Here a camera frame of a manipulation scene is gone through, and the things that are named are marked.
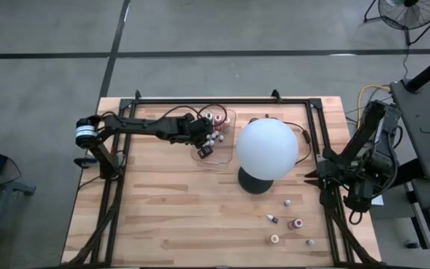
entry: wooden tabletop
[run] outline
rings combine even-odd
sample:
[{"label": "wooden tabletop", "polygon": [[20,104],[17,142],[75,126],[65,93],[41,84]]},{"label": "wooden tabletop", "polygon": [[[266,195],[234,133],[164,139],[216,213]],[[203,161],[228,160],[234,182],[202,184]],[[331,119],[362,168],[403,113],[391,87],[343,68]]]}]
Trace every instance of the wooden tabletop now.
[{"label": "wooden tabletop", "polygon": [[[340,97],[321,97],[331,148],[341,152],[350,139]],[[156,119],[174,105],[140,105],[137,118]],[[98,114],[117,111],[119,98],[103,98]],[[235,142],[253,117],[277,117],[308,128],[304,105],[226,105],[236,111]],[[174,111],[181,116],[188,110]],[[321,133],[315,115],[321,149]],[[308,153],[301,131],[299,155]],[[110,148],[112,141],[106,141]],[[246,193],[237,182],[240,164],[233,151],[224,167],[200,165],[190,156],[191,146],[170,145],[156,137],[133,135],[128,156],[128,173],[113,254],[113,266],[148,267],[287,267],[332,265],[323,207],[318,188],[303,182],[304,175],[316,169],[313,155],[297,164],[282,180],[261,195]],[[99,174],[98,168],[83,172],[81,184]],[[96,227],[104,182],[84,186],[77,195],[63,262],[81,249]],[[290,206],[284,206],[291,200]],[[271,214],[278,224],[267,220]],[[301,229],[289,230],[287,222],[301,218]],[[350,226],[368,253],[380,260],[369,214],[357,226]],[[271,235],[280,238],[268,244]],[[103,237],[101,257],[104,257]],[[305,242],[315,240],[315,245]],[[345,257],[341,236],[337,242]]]}]

